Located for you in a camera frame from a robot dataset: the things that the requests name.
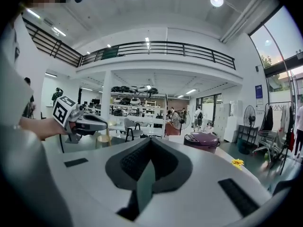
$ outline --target blue sign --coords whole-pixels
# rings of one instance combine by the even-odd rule
[[[262,85],[255,86],[256,88],[256,98],[263,98]]]

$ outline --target standing fan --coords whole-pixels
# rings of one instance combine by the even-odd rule
[[[174,111],[170,123],[176,130],[179,130],[179,135],[181,135],[181,130],[186,129],[191,123],[190,115],[186,111]]]
[[[256,113],[255,113],[255,109],[253,108],[253,106],[248,105],[247,108],[245,109],[245,113],[244,113],[244,126],[249,127],[249,131],[248,131],[248,136],[247,136],[247,141],[246,141],[246,146],[248,145],[248,141],[250,139],[250,132],[251,132],[251,128],[254,127],[255,125],[255,121],[256,121]],[[250,153],[249,150],[245,148],[242,148],[242,150],[240,151],[240,153],[248,155]]]

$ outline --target computer monitor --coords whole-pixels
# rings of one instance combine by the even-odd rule
[[[91,100],[94,104],[99,104],[100,103],[100,99],[92,99]]]

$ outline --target black metal railing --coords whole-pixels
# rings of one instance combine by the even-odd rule
[[[134,54],[170,54],[196,57],[236,70],[234,58],[229,55],[194,44],[170,41],[141,41],[107,47],[83,56],[81,66],[95,61]]]
[[[39,50],[72,66],[78,67],[81,65],[83,56],[79,52],[64,44],[58,38],[40,29],[25,18],[23,18],[23,20],[29,35]]]

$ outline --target purple rice cooker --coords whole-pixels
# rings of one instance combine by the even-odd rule
[[[184,136],[184,145],[215,153],[220,142],[214,134],[193,132]]]

